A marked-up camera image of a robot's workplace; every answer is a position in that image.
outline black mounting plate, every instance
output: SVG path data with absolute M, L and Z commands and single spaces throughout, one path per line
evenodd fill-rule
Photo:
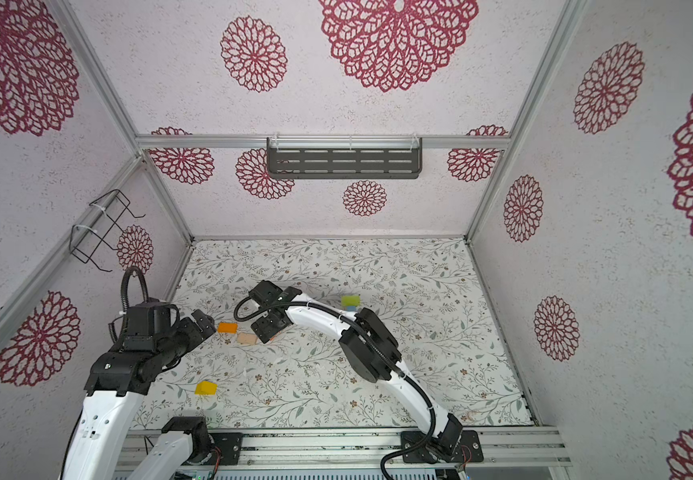
M 406 445 L 413 445 L 424 438 L 425 433 L 419 432 L 418 430 L 410 430 L 407 432 L 400 432 L 399 438 L 401 440 L 402 447 Z M 466 452 L 467 463 L 482 463 L 485 457 L 482 455 L 482 447 L 480 446 L 480 437 L 474 430 L 464 430 L 461 432 L 461 440 L 458 441 L 458 446 L 455 448 L 455 452 L 450 460 L 442 459 L 450 463 L 463 463 L 464 462 L 464 452 L 465 448 L 461 446 L 466 446 L 471 450 L 471 459 L 469 459 L 469 452 Z M 402 456 L 402 460 L 405 463 L 437 463 L 440 459 L 432 456 L 432 454 L 426 448 L 419 448 L 415 452 L 410 452 Z
M 221 451 L 221 459 L 218 465 L 237 465 L 240 461 L 240 453 L 243 449 L 243 434 L 242 433 L 209 433 L 210 438 L 213 440 L 213 445 L 218 447 Z M 192 463 L 185 462 L 182 465 L 194 465 Z M 211 452 L 199 465 L 216 465 L 216 454 Z

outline white arm segment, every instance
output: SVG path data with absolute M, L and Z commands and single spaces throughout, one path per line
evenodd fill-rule
M 173 472 L 190 456 L 191 435 L 184 432 L 164 433 L 144 461 L 128 475 L 128 480 L 170 480 Z
M 109 480 L 142 403 L 144 396 L 140 393 L 128 392 L 119 397 L 117 392 L 99 390 L 86 396 L 66 457 L 64 480 Z
M 333 308 L 325 303 L 317 302 L 305 293 L 296 296 L 294 301 L 319 303 L 320 305 L 327 306 L 329 309 L 341 313 L 343 316 L 351 320 L 356 318 L 355 312 L 346 312 L 344 310 Z M 348 324 L 342 322 L 327 312 L 323 312 L 322 310 L 305 306 L 289 306 L 286 313 L 290 321 L 296 325 L 301 325 L 306 328 L 325 333 L 333 340 L 340 339 L 344 330 L 349 329 Z M 418 385 L 421 385 L 418 379 L 416 379 L 413 374 L 410 373 L 410 370 L 408 369 L 408 366 L 405 364 L 404 360 L 398 362 L 397 366 L 400 368 L 400 370 L 405 372 L 407 376 L 415 380 Z M 408 382 L 399 378 L 399 375 L 397 375 L 396 372 L 391 372 L 391 379 L 389 381 L 379 380 L 378 383 L 388 389 L 399 400 L 402 406 L 408 410 L 410 417 L 413 418 L 413 421 L 421 431 L 424 433 L 428 432 L 429 426 L 431 425 L 431 415 L 429 415 L 426 402 L 424 402 L 424 398 L 421 397 L 420 393 L 413 389 Z M 443 430 L 445 430 L 445 425 L 447 424 L 447 410 L 442 408 L 434 398 L 431 398 L 431 396 L 429 396 L 429 399 L 431 400 L 431 404 L 435 409 L 436 425 L 433 436 L 437 437 L 440 433 L 442 433 Z

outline lime green block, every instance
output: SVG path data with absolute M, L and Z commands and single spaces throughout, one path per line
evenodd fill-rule
M 359 295 L 344 295 L 341 297 L 341 308 L 359 306 Z

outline orange block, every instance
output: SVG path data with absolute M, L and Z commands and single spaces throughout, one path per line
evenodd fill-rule
M 220 322 L 216 331 L 218 333 L 237 333 L 237 324 Z

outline work surface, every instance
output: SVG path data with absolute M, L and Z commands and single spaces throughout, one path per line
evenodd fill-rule
M 461 423 L 532 424 L 463 240 L 203 241 L 174 302 L 182 314 L 201 309 L 233 322 L 236 303 L 260 280 L 333 306 L 360 295 Z M 239 332 L 252 332 L 250 322 Z M 194 394 L 203 380 L 217 383 L 215 395 Z M 133 428 L 161 428 L 176 415 L 206 416 L 210 428 L 414 425 L 395 398 L 351 369 L 337 342 L 298 326 L 265 345 L 217 333 L 160 375 Z

